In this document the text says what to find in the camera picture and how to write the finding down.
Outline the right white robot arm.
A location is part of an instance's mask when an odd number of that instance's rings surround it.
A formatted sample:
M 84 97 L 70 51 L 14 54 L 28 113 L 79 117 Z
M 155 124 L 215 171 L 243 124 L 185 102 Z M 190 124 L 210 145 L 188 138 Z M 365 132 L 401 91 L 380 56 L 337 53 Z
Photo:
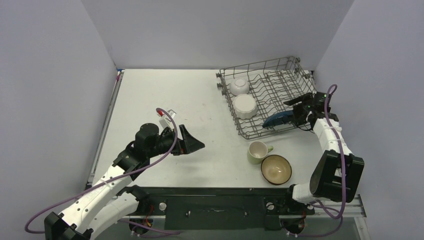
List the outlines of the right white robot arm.
M 339 119 L 330 112 L 331 98 L 330 93 L 308 92 L 284 102 L 293 107 L 289 122 L 296 126 L 310 124 L 323 151 L 309 182 L 294 185 L 292 194 L 282 199 L 282 207 L 289 214 L 296 213 L 302 203 L 350 203 L 355 198 L 365 163 L 348 148 Z

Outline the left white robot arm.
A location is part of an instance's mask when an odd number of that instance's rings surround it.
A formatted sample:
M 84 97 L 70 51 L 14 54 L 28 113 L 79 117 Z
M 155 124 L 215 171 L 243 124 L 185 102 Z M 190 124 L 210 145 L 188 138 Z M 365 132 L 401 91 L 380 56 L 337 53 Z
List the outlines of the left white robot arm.
M 44 219 L 47 240 L 93 240 L 122 217 L 143 215 L 149 201 L 143 193 L 126 187 L 149 165 L 150 159 L 168 154 L 187 155 L 203 149 L 205 144 L 194 138 L 183 124 L 179 131 L 166 127 L 162 132 L 153 123 L 143 124 L 134 141 L 117 156 L 103 176 L 71 206 Z

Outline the white scalloped black-rimmed dish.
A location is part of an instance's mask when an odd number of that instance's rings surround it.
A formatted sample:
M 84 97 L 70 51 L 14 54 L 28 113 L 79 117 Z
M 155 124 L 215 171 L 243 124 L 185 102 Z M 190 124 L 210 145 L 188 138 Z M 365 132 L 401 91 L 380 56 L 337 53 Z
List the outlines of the white scalloped black-rimmed dish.
M 256 100 L 249 94 L 240 94 L 232 102 L 237 118 L 242 120 L 251 119 L 258 112 Z

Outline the green mug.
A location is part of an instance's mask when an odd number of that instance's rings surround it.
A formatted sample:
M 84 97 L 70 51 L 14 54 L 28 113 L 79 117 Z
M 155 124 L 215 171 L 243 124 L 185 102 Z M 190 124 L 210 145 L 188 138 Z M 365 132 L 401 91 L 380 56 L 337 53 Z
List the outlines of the green mug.
M 258 165 L 273 150 L 272 145 L 267 145 L 262 141 L 254 141 L 250 143 L 247 149 L 247 160 L 250 164 Z

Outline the plain white bowl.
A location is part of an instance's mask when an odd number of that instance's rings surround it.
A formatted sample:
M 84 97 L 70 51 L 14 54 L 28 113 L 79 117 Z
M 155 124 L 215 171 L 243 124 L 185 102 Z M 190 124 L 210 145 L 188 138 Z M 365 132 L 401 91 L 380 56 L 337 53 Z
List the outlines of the plain white bowl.
M 249 83 L 244 78 L 233 79 L 229 86 L 229 91 L 234 96 L 247 94 L 249 90 L 250 90 Z

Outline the blue leaf-shaped plate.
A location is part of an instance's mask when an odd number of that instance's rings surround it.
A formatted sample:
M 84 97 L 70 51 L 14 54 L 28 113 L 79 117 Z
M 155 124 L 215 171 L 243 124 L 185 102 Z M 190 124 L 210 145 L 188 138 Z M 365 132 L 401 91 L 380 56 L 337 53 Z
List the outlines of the blue leaf-shaped plate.
M 290 124 L 294 119 L 292 110 L 275 113 L 268 117 L 262 124 L 264 129 L 273 128 L 279 125 Z

